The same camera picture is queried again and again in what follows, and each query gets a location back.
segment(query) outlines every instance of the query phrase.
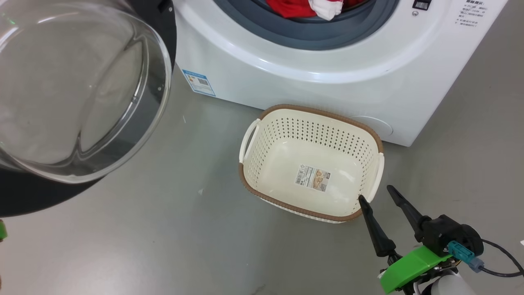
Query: laundry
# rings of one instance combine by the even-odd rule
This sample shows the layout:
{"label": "laundry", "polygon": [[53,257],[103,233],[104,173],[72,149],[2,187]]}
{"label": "laundry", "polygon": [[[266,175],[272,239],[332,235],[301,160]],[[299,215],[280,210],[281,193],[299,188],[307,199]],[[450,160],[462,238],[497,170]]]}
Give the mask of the laundry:
{"label": "laundry", "polygon": [[284,18],[319,16],[332,20],[343,9],[366,0],[266,0],[267,4]]}

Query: plastic basket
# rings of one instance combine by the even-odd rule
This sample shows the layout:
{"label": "plastic basket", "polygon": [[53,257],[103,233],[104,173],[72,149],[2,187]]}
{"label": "plastic basket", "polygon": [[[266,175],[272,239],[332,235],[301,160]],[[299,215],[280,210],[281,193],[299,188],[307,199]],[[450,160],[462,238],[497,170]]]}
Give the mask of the plastic basket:
{"label": "plastic basket", "polygon": [[239,155],[244,186],[292,213],[341,223],[371,202],[384,170],[382,142],[368,126],[316,109],[278,105],[247,129]]}

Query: red clothing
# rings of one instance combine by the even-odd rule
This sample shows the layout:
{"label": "red clothing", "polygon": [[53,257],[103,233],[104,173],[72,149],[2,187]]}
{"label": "red clothing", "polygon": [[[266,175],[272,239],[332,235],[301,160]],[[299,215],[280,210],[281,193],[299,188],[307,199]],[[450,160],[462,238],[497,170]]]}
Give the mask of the red clothing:
{"label": "red clothing", "polygon": [[[366,0],[324,0],[329,2],[343,1],[343,9],[350,8]],[[267,4],[284,18],[313,17],[316,12],[311,9],[308,0],[266,0]]]}

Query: product label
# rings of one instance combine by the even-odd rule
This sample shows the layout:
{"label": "product label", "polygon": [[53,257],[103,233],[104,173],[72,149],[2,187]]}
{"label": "product label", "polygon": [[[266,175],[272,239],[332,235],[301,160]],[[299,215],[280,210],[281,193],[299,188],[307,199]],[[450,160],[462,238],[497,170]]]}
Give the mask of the product label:
{"label": "product label", "polygon": [[487,1],[464,0],[464,5],[458,12],[455,24],[471,28],[476,27],[487,14]]}
{"label": "product label", "polygon": [[330,177],[331,173],[327,171],[307,165],[300,165],[295,184],[325,192]]}
{"label": "product label", "polygon": [[186,70],[182,70],[182,72],[194,92],[216,97],[215,91],[213,91],[206,76]]}

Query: washing machine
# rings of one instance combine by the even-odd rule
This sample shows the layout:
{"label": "washing machine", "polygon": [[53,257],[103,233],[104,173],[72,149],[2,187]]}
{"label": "washing machine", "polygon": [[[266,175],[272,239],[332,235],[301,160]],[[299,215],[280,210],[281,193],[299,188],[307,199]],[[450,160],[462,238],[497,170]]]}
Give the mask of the washing machine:
{"label": "washing machine", "polygon": [[173,2],[193,91],[334,112],[410,146],[507,0],[368,0],[329,22],[265,0]]}

